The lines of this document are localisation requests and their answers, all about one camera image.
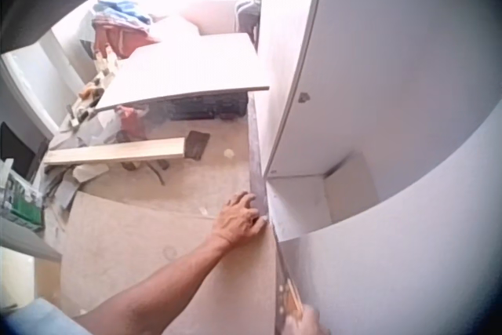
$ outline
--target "plywood sheet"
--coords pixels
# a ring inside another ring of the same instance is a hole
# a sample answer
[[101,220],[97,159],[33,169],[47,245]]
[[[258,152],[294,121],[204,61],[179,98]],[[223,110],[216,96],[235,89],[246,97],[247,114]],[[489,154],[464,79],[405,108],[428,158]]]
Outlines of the plywood sheet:
[[268,82],[248,35],[207,35],[137,49],[96,109],[265,89]]
[[[85,310],[194,249],[212,219],[128,206],[79,192],[63,257],[62,294]],[[271,229],[226,256],[167,334],[273,334]]]
[[110,145],[97,145],[48,151],[46,165],[73,165],[87,162],[126,162],[156,160],[159,158],[183,158],[183,137],[161,140],[134,141]]

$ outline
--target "forearm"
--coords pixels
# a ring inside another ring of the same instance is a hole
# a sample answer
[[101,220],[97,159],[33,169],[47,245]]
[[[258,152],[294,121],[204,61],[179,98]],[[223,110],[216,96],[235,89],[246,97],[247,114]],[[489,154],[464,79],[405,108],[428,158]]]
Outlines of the forearm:
[[77,322],[95,335],[161,333],[187,307],[226,250],[224,240],[212,237]]

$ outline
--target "hand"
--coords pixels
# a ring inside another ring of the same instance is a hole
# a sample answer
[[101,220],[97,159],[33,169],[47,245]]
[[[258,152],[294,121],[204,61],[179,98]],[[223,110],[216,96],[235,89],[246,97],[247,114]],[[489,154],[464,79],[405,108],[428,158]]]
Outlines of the hand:
[[330,335],[330,331],[319,323],[319,312],[304,305],[304,315],[300,321],[288,316],[282,335]]
[[211,236],[223,240],[227,250],[258,235],[267,223],[258,209],[250,208],[255,197],[247,191],[234,195],[216,218]]

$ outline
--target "wooden board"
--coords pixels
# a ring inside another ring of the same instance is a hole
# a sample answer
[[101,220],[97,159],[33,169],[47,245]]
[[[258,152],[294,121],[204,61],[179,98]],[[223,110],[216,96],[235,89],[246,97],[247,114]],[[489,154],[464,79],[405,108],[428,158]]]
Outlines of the wooden board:
[[[82,309],[145,279],[202,242],[207,217],[129,206],[79,192],[67,228],[62,294]],[[226,256],[164,332],[273,334],[275,243],[271,228]]]
[[92,147],[48,151],[44,157],[47,165],[73,165],[87,162],[126,162],[183,158],[184,137],[161,140],[134,141]]
[[248,35],[207,35],[137,49],[96,109],[266,89],[268,82]]

